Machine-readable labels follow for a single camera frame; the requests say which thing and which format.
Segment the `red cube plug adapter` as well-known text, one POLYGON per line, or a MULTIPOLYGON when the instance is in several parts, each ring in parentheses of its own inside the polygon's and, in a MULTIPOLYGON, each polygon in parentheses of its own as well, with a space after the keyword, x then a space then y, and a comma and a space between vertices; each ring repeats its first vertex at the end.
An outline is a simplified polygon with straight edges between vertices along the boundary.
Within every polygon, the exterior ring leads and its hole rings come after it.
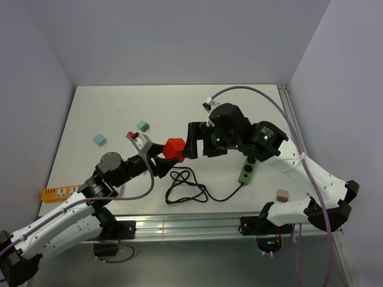
POLYGON ((169 138, 162 149, 162 154, 167 159, 178 159, 178 162, 182 163, 185 159, 183 156, 185 146, 186 143, 184 139, 169 138))

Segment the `pink plug adapter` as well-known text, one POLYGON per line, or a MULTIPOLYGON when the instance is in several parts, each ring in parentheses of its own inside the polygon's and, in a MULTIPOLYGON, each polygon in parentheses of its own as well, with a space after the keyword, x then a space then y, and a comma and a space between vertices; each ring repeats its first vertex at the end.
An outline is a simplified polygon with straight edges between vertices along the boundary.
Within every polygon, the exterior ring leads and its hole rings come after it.
POLYGON ((278 189, 276 192, 276 200, 279 202, 288 202, 289 199, 289 193, 287 190, 278 189))

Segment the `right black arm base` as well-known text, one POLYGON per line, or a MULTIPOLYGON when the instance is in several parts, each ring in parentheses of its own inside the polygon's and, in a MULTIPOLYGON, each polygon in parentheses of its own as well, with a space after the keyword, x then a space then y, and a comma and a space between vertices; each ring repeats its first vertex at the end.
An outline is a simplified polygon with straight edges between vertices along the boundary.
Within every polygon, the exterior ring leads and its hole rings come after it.
POLYGON ((292 241, 294 228, 294 224, 278 227, 260 216, 243 216, 238 232, 243 236, 254 236, 260 253, 273 257, 282 251, 285 243, 292 241))

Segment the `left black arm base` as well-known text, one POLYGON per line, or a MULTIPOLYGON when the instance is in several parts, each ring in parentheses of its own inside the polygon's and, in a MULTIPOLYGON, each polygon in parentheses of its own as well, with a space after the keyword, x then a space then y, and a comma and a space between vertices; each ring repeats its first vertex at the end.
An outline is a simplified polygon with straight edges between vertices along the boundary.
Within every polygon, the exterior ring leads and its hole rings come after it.
POLYGON ((116 256, 120 247, 112 243, 106 243, 106 241, 121 243, 123 240, 132 240, 135 237, 135 231, 135 221, 116 221, 109 227, 104 228, 93 244, 94 256, 101 258, 116 256))

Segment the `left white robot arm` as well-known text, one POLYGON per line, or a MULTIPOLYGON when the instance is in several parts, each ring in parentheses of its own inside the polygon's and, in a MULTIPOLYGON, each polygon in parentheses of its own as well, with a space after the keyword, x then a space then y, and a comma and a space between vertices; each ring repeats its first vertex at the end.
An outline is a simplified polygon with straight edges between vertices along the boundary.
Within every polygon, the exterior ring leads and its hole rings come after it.
POLYGON ((93 175, 60 206, 28 226, 9 233, 1 231, 1 273, 8 286, 20 286, 38 271, 39 262, 85 240, 113 239, 118 235, 115 216, 106 208, 120 200, 117 188, 148 171, 164 177, 178 158, 160 158, 163 145, 127 160, 117 152, 101 157, 93 175))

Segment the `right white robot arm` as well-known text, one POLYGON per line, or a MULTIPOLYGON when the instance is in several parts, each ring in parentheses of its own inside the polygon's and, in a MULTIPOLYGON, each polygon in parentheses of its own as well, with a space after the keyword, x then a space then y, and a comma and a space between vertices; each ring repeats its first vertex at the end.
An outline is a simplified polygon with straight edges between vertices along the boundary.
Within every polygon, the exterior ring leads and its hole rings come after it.
POLYGON ((299 223, 334 232, 347 222, 359 184, 331 175, 271 122, 250 123, 238 106, 224 103, 210 110, 207 122, 188 124, 185 158, 197 158, 198 141, 203 142, 204 156, 217 157, 238 150, 251 160, 279 170, 305 190, 307 195, 303 199, 266 203, 255 218, 261 234, 299 223))

